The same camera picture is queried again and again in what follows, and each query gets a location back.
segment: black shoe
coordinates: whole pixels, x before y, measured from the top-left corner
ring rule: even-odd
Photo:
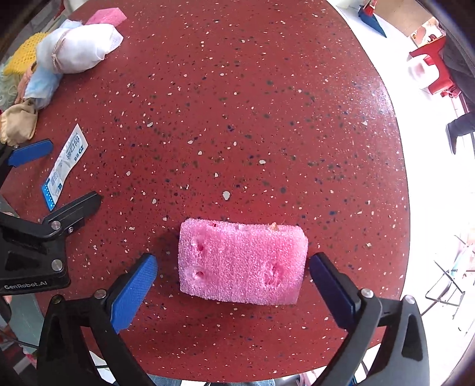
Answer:
[[[452,135],[450,133],[450,130],[448,129],[448,125],[446,126],[446,133],[447,133],[447,138],[448,138],[448,144],[450,146],[450,151],[452,152],[453,155],[457,152],[457,136]]]

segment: table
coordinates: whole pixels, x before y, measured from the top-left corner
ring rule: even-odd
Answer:
[[[58,207],[93,189],[104,199],[67,241],[67,298],[107,288],[150,251],[160,276],[121,333],[148,373],[238,382],[326,365],[344,332],[308,274],[295,306],[192,298],[179,290],[179,228],[298,224],[309,256],[324,251],[358,287],[399,298],[408,188],[381,78],[325,1],[99,0],[74,17],[111,6],[128,17],[122,45],[63,78],[35,134],[53,156],[13,171],[1,193],[25,219],[46,215],[40,185],[79,123],[89,148]],[[51,295],[38,294],[43,311]]]

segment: red stool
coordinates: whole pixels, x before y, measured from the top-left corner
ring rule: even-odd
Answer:
[[[419,55],[427,55],[424,58],[424,61],[427,63],[427,65],[437,66],[437,69],[439,70],[439,78],[428,87],[429,92],[432,95],[440,93],[443,97],[449,95],[451,98],[456,98],[460,94],[460,89],[452,80],[450,73],[440,56],[440,51],[442,48],[444,48],[445,41],[446,37],[441,36],[432,40],[430,43],[427,43],[426,45],[410,52],[410,55],[413,58]]]

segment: pink sponge piece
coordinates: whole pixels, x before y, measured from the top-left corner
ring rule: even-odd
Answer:
[[[127,16],[119,8],[106,8],[104,10],[96,11],[94,15],[86,22],[89,24],[112,24],[117,27],[124,20],[127,20]]]
[[[295,304],[307,249],[298,226],[188,219],[178,245],[180,289],[220,301]]]

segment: yellow mesh cloth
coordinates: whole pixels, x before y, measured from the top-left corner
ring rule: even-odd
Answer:
[[[10,62],[3,69],[3,74],[22,76],[31,64],[36,61],[36,46],[46,35],[47,33],[45,32],[38,32],[29,37],[12,55]]]

